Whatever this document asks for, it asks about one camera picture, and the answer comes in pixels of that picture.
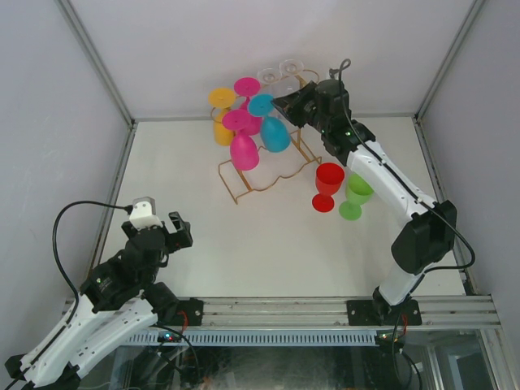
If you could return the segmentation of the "blue wine glass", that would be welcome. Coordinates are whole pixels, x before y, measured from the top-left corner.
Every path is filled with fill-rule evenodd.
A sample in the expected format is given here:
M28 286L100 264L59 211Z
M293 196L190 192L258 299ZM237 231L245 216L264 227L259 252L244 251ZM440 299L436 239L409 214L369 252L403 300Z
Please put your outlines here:
M273 97L270 94L258 94L251 98L248 112L261 119L260 136L264 147L271 153L285 151L291 143L291 137L285 124L271 114L275 110Z

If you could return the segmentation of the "pink wine glass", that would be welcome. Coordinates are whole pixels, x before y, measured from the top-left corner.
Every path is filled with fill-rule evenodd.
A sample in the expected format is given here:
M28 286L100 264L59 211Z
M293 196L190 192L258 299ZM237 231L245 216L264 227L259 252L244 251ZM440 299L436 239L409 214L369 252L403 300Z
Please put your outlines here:
M242 77L237 80L233 86L235 93L245 100L240 104L239 109L249 112L249 103L251 98L256 96L261 88L261 83L253 77ZM262 117L250 116L250 122L243 129L243 133L248 136L254 136L260 133L262 125Z
M246 132L251 124L251 115L247 110L230 110L224 115L222 124L235 133L230 144L233 166L240 171L253 170L259 164L260 158L253 138Z

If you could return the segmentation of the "red wine glass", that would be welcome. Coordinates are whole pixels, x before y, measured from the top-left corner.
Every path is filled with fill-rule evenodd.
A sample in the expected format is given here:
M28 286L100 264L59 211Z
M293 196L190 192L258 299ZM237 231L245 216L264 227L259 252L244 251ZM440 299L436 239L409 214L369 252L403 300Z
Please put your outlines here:
M333 196L340 190L345 179L345 170L333 162L325 162L318 166L315 172L315 187L317 194L312 198L312 206L321 213L333 210Z

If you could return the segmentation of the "green wine glass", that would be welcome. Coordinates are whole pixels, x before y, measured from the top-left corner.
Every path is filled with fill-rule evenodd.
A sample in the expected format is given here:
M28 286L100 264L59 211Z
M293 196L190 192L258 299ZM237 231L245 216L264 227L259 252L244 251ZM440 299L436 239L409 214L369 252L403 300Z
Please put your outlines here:
M373 188L358 174L351 173L345 187L346 200L340 204L339 214L343 219L355 221L362 215L362 206L374 194Z

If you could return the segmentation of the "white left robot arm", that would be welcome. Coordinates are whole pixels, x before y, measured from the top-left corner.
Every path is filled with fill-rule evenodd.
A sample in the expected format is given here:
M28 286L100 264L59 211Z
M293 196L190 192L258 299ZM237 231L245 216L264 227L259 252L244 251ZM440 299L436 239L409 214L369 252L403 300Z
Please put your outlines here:
M128 221L123 249L96 266L81 285L69 311L32 351L11 356L5 367L27 389L76 389L90 370L132 334L156 323L175 321L179 300L158 271L171 254L193 244L191 224L177 212L163 221Z

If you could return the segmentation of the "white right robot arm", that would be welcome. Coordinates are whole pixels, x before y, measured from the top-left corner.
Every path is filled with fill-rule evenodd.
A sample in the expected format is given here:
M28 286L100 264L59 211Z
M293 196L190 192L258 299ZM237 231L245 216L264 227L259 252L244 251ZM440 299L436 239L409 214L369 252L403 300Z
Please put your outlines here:
M349 94L339 80L310 82L271 105L292 125L319 132L326 151L358 174L391 208L401 231L392 243L394 264L372 296L375 318L394 323L424 275L453 250L457 209L425 194L384 153L375 135L352 119Z

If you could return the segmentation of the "clear wine glass left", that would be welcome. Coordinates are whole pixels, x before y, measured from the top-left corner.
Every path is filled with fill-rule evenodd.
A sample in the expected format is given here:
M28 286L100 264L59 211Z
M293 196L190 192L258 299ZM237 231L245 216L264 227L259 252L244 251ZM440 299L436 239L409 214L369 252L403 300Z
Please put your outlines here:
M262 85L273 85L281 78L282 74L278 68L265 68L257 73L257 79Z

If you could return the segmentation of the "clear wine glass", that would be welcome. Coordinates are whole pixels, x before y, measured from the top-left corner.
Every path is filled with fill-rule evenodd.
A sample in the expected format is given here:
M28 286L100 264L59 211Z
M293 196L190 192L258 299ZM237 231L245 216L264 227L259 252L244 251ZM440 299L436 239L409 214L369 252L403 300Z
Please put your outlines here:
M282 74L278 68L265 68L257 73L257 79L262 85L273 85L281 78Z
M279 64L279 71L283 76L297 76L305 69L302 61L287 59Z

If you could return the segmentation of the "clear wine glass right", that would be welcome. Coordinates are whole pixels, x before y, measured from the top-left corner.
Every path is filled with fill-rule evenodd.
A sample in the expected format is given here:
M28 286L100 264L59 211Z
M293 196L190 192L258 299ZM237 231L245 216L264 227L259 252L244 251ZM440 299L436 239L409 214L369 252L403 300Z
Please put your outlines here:
M283 76L297 76L305 69L302 61L287 59L279 64L279 71Z

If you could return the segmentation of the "orange wine glass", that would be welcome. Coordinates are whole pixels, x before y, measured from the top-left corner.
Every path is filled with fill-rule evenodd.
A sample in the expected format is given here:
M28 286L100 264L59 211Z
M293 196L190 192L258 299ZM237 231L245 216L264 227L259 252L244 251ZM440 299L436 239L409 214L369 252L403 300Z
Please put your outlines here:
M212 108L214 141L221 146L229 146L235 136L232 130L223 126L223 117L236 102L236 94L230 88L217 88L210 92L208 102Z

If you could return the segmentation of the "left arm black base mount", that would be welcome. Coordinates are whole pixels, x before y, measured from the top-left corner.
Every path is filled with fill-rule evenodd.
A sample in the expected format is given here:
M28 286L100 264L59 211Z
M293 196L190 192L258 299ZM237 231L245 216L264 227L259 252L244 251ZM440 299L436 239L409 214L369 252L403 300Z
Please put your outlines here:
M202 325L204 314L204 301L189 298L180 300L175 312L175 317L170 321L173 326L193 326L198 327Z

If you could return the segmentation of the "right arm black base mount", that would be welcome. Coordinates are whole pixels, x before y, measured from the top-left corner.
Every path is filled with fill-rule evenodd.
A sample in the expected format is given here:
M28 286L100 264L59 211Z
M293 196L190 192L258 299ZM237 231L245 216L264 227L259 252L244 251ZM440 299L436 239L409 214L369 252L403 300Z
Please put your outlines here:
M384 300L356 299L346 301L350 326L390 326L405 319L411 326L423 324L418 302L406 298L401 304L391 306Z

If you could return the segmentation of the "aluminium frame rail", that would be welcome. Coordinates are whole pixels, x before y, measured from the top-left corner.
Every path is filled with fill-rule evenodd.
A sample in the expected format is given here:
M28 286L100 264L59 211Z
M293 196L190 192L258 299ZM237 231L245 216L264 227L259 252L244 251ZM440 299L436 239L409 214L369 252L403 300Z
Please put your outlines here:
M206 297L200 329L336 329L350 326L346 301L352 297ZM490 296L416 297L422 325L410 330L473 330L501 326ZM369 326L376 330L390 326Z

